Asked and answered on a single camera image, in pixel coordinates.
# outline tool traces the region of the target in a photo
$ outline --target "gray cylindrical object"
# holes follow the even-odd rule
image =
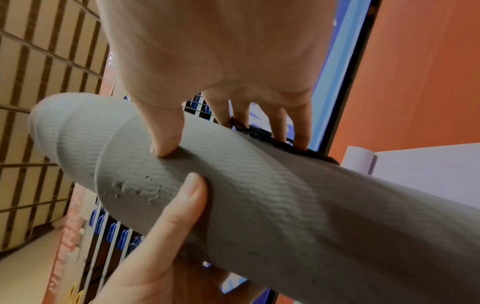
[[[180,148],[154,159],[134,107],[96,95],[42,101],[30,133],[113,217],[143,234],[189,172],[203,175],[211,202],[187,248],[304,304],[480,300],[477,209],[190,114]]]

